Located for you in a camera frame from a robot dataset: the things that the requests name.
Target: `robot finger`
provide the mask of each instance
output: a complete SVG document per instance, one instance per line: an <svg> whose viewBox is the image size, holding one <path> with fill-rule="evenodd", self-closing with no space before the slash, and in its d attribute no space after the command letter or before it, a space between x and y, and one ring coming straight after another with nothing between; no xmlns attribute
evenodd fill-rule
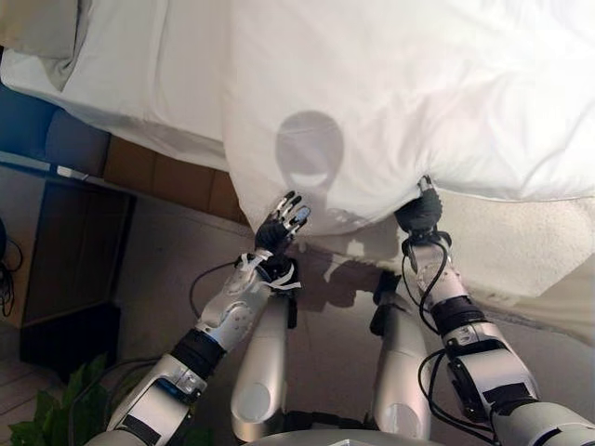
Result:
<svg viewBox="0 0 595 446"><path fill-rule="evenodd" d="M295 236L298 231L308 222L310 215L310 208L308 206L301 206L294 217L284 223L285 228L289 231L291 236Z"/></svg>
<svg viewBox="0 0 595 446"><path fill-rule="evenodd" d="M301 195L297 195L297 194L293 198L291 198L289 201L287 201L287 203L281 209L281 213L279 215L279 218L281 219L281 221L285 221L287 216L291 213L291 211L294 209L294 207L296 207L296 205L299 202L301 202Z"/></svg>
<svg viewBox="0 0 595 446"><path fill-rule="evenodd" d="M285 197L283 197L281 199L281 201L277 204L277 206L272 210L270 217L271 218L278 218L279 215L281 214L282 209L285 207L285 205L287 204L287 202L289 200L291 200L294 196L296 195L296 193L291 190L289 191Z"/></svg>

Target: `robotic hand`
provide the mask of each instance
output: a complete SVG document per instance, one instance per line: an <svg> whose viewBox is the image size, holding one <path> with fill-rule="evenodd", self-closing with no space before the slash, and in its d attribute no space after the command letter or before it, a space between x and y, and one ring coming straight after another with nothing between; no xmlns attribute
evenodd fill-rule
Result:
<svg viewBox="0 0 595 446"><path fill-rule="evenodd" d="M595 445L591 422L561 405L539 401L535 379L472 302L451 263L451 240L437 229L442 205L430 178L422 178L419 186L421 197L395 216L409 234L403 254L417 274L419 315L442 338L444 350L436 356L448 359L462 413L473 423L489 426L503 446ZM432 413L444 419L430 399L429 404Z"/></svg>
<svg viewBox="0 0 595 446"><path fill-rule="evenodd" d="M284 251L308 221L310 208L296 211L300 201L291 191L278 203L257 231L255 252L241 255L195 327L116 408L107 432L87 445L167 444L189 418L190 406L205 391L218 362L250 331L271 290L296 286L291 283L293 264Z"/></svg>

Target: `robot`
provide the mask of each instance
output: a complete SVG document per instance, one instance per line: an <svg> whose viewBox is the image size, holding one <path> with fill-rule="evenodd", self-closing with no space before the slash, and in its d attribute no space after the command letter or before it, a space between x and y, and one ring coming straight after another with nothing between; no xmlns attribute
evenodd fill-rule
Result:
<svg viewBox="0 0 595 446"><path fill-rule="evenodd" d="M116 408L106 432L87 446L166 445L188 422L191 405L205 392L219 361L253 325L231 398L233 431L250 445L431 445L437 444L429 440L433 415L495 445L595 445L595 425L541 401L531 372L473 303L451 262L450 236L437 227L438 194L429 177L418 185L420 197L395 216L408 233L403 255L421 295L412 300L443 349L428 355L412 306L396 294L399 276L383 273L370 326L382 338L382 350L373 403L362 424L335 418L341 429L301 430L316 416L301 426L294 420L291 427L291 413L284 409L285 345L295 309L292 290L299 286L296 264L284 251L310 214L309 207L298 207L300 195L289 192L258 229L255 251L236 261L194 328L144 376ZM431 398L443 358L467 420L454 418ZM430 374L426 366L432 359Z"/></svg>

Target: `white duvet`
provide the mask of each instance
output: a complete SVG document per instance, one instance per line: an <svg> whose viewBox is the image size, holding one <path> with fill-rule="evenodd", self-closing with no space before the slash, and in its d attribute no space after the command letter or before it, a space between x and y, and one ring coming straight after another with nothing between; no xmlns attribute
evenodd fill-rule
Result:
<svg viewBox="0 0 595 446"><path fill-rule="evenodd" d="M357 230L424 174L494 200L595 191L590 0L236 0L230 28L226 156L253 225L291 188L310 234Z"/></svg>

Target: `electrical cord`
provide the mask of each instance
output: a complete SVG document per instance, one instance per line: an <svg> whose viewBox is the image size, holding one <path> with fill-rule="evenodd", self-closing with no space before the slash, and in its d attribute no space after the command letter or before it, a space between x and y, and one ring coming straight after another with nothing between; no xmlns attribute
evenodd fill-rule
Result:
<svg viewBox="0 0 595 446"><path fill-rule="evenodd" d="M196 278L192 281L192 285L190 286L190 291L188 292L188 301L190 302L190 308L192 309L192 313L194 313L194 316L196 316L197 319L201 317L201 313L198 311L198 308L196 308L196 306L194 305L193 295L194 295L194 288L196 287L196 283L198 283L201 279L203 279L204 276L207 276L211 272L215 272L219 269L224 269L226 267L230 267L231 265L234 265L234 264L235 264L235 262L227 262L227 263L224 263L223 265L219 265L218 267L208 269L205 272L196 276Z"/></svg>
<svg viewBox="0 0 595 446"><path fill-rule="evenodd" d="M71 404L71 407L68 411L68 446L76 446L76 442L75 442L76 438L75 438L75 433L74 433L74 408L76 407L76 404L86 396L86 394L89 392L89 390L91 388L93 388L95 385L97 385L105 376L107 376L114 370L122 367L123 365L137 363L137 362L144 362L146 365L150 365L152 363L156 363L157 361L159 361L159 359L160 358L136 358L136 359L132 359L132 360L125 360L122 362L118 362L117 364L113 365L112 367L105 369L101 373L100 376L98 376L93 381L91 381L81 391L81 393L79 393L76 396L76 398L73 400L73 403Z"/></svg>
<svg viewBox="0 0 595 446"><path fill-rule="evenodd" d="M2 315L7 318L15 305L15 290L12 274L4 263L0 262L0 307Z"/></svg>
<svg viewBox="0 0 595 446"><path fill-rule="evenodd" d="M405 258L406 258L406 255L403 255L403 258L401 259L401 277L403 277L403 283L405 285L405 289L407 290L407 294L409 295L409 298L416 305L416 307L419 307L419 302L417 302L416 299L413 297L413 294L411 293L411 289L409 289L409 283L407 283L407 276L405 276Z"/></svg>
<svg viewBox="0 0 595 446"><path fill-rule="evenodd" d="M23 255L20 246L10 238L7 242L12 244L19 252L19 262L15 268L9 268L0 259L0 307L2 308L2 315L7 318L12 313L15 306L15 283L12 278L12 273L16 272L22 267Z"/></svg>
<svg viewBox="0 0 595 446"><path fill-rule="evenodd" d="M435 242L435 241L429 241L429 243L435 244L440 249L442 249L442 251L443 251L443 261L441 262L440 267L438 268L438 271L436 272L436 275L431 280L430 285L428 285L428 288L426 288L426 291L424 292L423 296L421 296L421 299L419 300L419 305L417 306L417 308L419 310L419 317L424 322L424 324L432 332L434 332L435 334L439 335L440 333L438 333L438 330L436 330L436 328L433 327L433 325L430 323L430 321L428 321L428 318L426 317L426 314L424 312L424 309L426 308L426 301L428 300L428 297L430 297L430 292L431 292L432 288L434 287L434 285L436 284L436 282L440 279L440 276L443 275L444 268L446 268L446 262L448 261L448 252L446 251L446 248L444 246L442 246L441 243L438 243L438 242Z"/></svg>
<svg viewBox="0 0 595 446"><path fill-rule="evenodd" d="M440 363L441 363L445 354L446 354L446 351L444 349L434 351L433 353L431 353L428 357L426 357L421 362L421 364L419 365L419 368L417 369L417 383L419 384L419 388L421 389L421 392L423 393L424 397L428 401L428 405L430 406L430 411L431 411L432 415L434 415L436 418L438 418L439 420L441 420L442 422L446 423L449 426L452 426L458 430L461 430L477 439L481 439L482 441L485 441L488 444L496 445L497 443L495 443L494 440L490 439L489 437L486 437L485 435L477 432L476 430L473 430L473 429L478 429L478 430L482 430L482 431L485 431L488 433L493 433L492 429L490 429L489 427L486 427L486 426L475 425L475 424L467 422L465 420L456 418L453 415L451 415L450 413L443 410L433 400L433 392L434 392L434 385L435 385L435 381L436 381L436 375L438 373ZM426 390L424 388L424 385L422 382L422 374L423 374L423 370L425 369L426 365L428 365L428 363L431 360L433 360L434 358L436 358L436 361L434 362L434 365L433 365L432 371L431 371L430 386L429 386L429 390Z"/></svg>
<svg viewBox="0 0 595 446"><path fill-rule="evenodd" d="M14 240L12 240L10 237L7 238L7 242L9 242L15 248L17 248L17 251L19 252L19 263L13 269L9 269L7 267L7 270L8 270L8 272L17 272L20 269L20 267L22 267L22 262L23 262L23 259L24 259L23 255L22 255L22 250L20 249L20 246L18 246L17 243Z"/></svg>

